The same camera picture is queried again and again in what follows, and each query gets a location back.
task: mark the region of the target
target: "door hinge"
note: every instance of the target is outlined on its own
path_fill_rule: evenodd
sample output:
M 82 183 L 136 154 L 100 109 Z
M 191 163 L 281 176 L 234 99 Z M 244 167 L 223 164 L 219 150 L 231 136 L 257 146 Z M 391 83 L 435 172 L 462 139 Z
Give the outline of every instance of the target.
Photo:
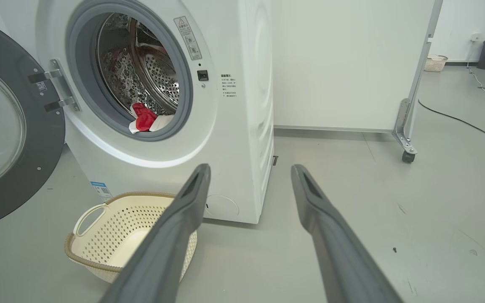
M 61 109 L 64 106 L 70 106 L 77 112 L 81 111 L 80 106 L 76 102 L 74 94 L 69 86 L 65 71 L 63 71 L 61 68 L 59 59 L 50 60 L 50 66 L 53 68 L 52 71 L 33 74 L 28 77 L 31 83 L 40 83 L 50 80 L 56 87 L 56 90 L 59 88 L 58 93 L 60 96 L 62 96 L 61 100 L 44 105 L 44 109 L 47 112 L 51 112 L 55 111 L 56 109 Z

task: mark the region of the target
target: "glossy floor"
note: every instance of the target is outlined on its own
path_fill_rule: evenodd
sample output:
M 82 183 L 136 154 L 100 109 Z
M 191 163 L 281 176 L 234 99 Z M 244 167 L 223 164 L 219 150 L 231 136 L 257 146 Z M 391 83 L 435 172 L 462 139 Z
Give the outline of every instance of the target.
M 485 85 L 485 71 L 473 71 Z M 425 73 L 420 100 L 485 129 L 485 94 L 463 67 Z M 410 165 L 390 135 L 277 131 L 260 223 L 205 221 L 177 302 L 325 302 L 291 191 L 294 163 L 313 174 L 405 302 L 485 301 L 485 134 L 422 107 L 416 115 Z M 98 203 L 65 150 L 43 188 L 0 220 L 0 302 L 100 299 L 109 284 L 62 250 Z

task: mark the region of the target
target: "small white basket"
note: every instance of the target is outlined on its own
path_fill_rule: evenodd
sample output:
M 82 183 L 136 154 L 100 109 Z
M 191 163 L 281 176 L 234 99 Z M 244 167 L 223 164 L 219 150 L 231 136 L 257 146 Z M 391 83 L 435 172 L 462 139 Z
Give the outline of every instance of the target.
M 112 283 L 174 198 L 171 194 L 137 192 L 121 194 L 91 207 L 78 219 L 74 233 L 65 240 L 65 254 L 98 278 Z M 83 221 L 97 209 L 104 211 L 79 234 Z M 190 265 L 197 240 L 194 231 L 188 241 L 181 279 Z
M 426 65 L 424 70 L 426 72 L 440 72 L 445 67 L 445 63 L 448 60 L 446 56 L 438 56 L 436 54 L 431 54 L 426 59 Z

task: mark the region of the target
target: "brown basket rim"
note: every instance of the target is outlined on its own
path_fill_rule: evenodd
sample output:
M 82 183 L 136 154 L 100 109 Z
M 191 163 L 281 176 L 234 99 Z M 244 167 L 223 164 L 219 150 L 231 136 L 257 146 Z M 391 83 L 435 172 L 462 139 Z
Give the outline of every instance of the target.
M 133 191 L 133 192 L 127 192 L 125 194 L 120 194 L 118 196 L 115 196 L 115 197 L 111 198 L 109 201 L 107 201 L 105 204 L 110 205 L 110 203 L 113 203 L 113 202 L 117 201 L 118 199 L 121 199 L 121 198 L 124 198 L 124 197 L 129 197 L 129 196 L 150 196 L 150 197 L 175 198 L 174 194 L 167 194 L 165 192 Z M 119 273 L 119 272 L 121 272 L 121 270 L 123 270 L 123 267 L 93 262 L 91 260 L 87 260 L 85 258 L 82 258 L 79 255 L 76 255 L 75 253 L 72 252 L 72 244 L 73 244 L 75 238 L 76 238 L 75 234 L 70 233 L 67 236 L 67 238 L 65 239 L 65 245 L 63 247 L 63 250 L 65 251 L 65 255 L 67 255 L 67 257 L 69 257 L 71 260 L 73 260 L 77 263 L 80 263 L 82 265 L 92 267 L 92 268 L 96 268 L 98 270 L 103 270 L 103 271 Z

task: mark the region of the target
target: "wall outlet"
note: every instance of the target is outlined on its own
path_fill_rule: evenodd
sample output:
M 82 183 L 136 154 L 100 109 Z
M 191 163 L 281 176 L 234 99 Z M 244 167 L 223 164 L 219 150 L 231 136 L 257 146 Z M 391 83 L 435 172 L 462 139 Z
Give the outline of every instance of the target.
M 471 41 L 473 42 L 478 42 L 478 41 L 482 41 L 482 34 L 481 33 L 474 33 L 471 35 Z

